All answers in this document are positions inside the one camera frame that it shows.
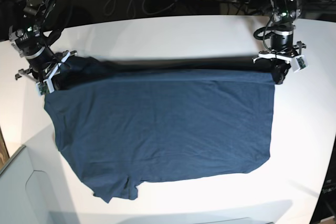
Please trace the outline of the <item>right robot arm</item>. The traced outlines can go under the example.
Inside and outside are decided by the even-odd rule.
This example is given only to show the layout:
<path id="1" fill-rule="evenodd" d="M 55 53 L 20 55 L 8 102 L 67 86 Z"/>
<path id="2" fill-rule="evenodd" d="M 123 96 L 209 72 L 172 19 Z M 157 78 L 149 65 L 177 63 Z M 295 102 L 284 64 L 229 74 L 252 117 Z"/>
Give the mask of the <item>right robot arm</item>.
<path id="1" fill-rule="evenodd" d="M 61 66 L 70 68 L 66 61 L 69 57 L 77 55 L 75 50 L 54 53 L 50 48 L 60 38 L 70 21 L 72 0 L 68 0 L 67 16 L 63 24 L 52 30 L 49 36 L 44 35 L 46 20 L 55 5 L 56 0 L 43 0 L 37 6 L 26 6 L 22 21 L 17 26 L 10 26 L 8 33 L 11 46 L 29 63 L 28 69 L 18 70 L 15 79 L 24 76 L 32 80 L 39 95 L 50 94 L 57 89 L 52 78 L 60 74 Z"/>

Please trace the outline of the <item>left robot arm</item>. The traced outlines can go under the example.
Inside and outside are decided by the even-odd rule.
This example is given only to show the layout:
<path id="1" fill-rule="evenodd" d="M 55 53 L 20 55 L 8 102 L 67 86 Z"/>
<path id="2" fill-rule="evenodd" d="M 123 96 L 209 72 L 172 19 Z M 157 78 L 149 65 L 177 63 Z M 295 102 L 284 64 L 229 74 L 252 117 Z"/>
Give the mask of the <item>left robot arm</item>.
<path id="1" fill-rule="evenodd" d="M 253 59 L 268 60 L 272 67 L 275 84 L 282 84 L 288 71 L 298 72 L 308 66 L 302 50 L 307 46 L 301 41 L 293 43 L 294 21 L 300 16 L 298 0 L 269 0 L 271 15 L 265 25 L 253 33 L 256 40 L 262 41 L 264 49 Z"/>

